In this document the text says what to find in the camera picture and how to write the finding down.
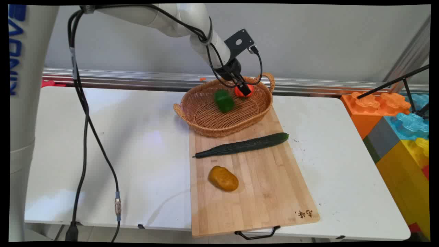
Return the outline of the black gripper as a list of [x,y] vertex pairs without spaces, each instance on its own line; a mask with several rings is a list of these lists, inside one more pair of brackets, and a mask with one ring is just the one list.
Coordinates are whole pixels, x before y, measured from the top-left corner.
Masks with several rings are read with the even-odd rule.
[[221,63],[223,65],[219,68],[214,68],[215,75],[221,77],[226,81],[233,80],[235,82],[234,93],[237,97],[248,97],[253,94],[253,86],[246,83],[246,80],[240,75],[241,64],[238,59],[233,58],[227,63]]

